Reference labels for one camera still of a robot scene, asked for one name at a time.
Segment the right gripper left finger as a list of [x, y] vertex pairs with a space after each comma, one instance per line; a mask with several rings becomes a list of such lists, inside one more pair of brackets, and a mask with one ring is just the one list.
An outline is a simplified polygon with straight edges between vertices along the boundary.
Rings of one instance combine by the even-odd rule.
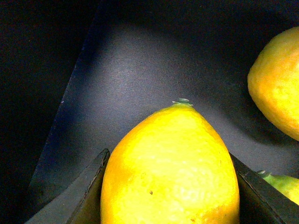
[[60, 195], [26, 223], [99, 224], [101, 185], [109, 157], [109, 150], [103, 149]]

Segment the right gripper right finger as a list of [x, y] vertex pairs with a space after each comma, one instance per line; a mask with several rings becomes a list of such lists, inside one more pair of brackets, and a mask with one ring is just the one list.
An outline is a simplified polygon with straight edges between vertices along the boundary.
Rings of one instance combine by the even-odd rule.
[[240, 191], [241, 224], [298, 224], [299, 206], [230, 155]]

